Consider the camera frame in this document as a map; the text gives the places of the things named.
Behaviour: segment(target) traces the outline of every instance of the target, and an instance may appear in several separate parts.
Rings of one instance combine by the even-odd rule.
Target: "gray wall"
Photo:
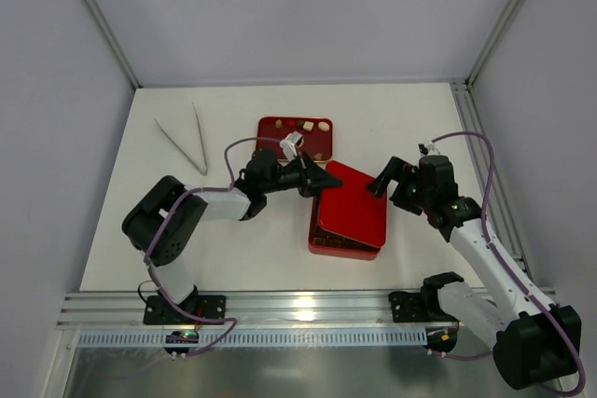
[[[0,396],[40,393],[132,89],[79,0],[0,0]]]
[[[580,313],[593,378],[596,36],[595,0],[527,0],[475,87],[533,273]]]
[[[144,85],[464,77],[506,0],[98,0]]]

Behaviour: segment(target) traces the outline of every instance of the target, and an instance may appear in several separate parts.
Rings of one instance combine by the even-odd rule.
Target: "metal grille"
[[[83,330],[78,348],[157,348],[180,347],[166,343],[172,330]],[[201,329],[196,344],[201,347],[212,342],[221,330]],[[424,328],[285,328],[236,329],[219,348],[298,348],[298,347],[379,347],[421,346],[427,343]]]

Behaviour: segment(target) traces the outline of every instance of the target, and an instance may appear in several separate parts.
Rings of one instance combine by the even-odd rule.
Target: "tabletop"
[[[193,104],[209,161],[207,176],[174,149],[154,120],[201,159]],[[126,214],[166,174],[186,185],[228,186],[224,148],[255,136],[259,119],[266,116],[329,118],[334,124],[334,159],[372,176],[391,156],[416,163],[418,143],[462,130],[448,83],[139,89],[81,291],[133,291],[147,280],[141,253],[120,229]],[[247,143],[231,151],[235,173],[254,149],[255,143]],[[439,149],[454,165],[461,194],[480,203],[465,138],[442,142]],[[199,289],[210,291],[407,289],[453,270],[471,286],[481,286],[468,263],[424,216],[391,204],[387,241],[375,260],[311,254],[311,207],[311,199],[286,191],[269,195],[268,207],[251,221],[200,223],[182,255],[191,278]]]

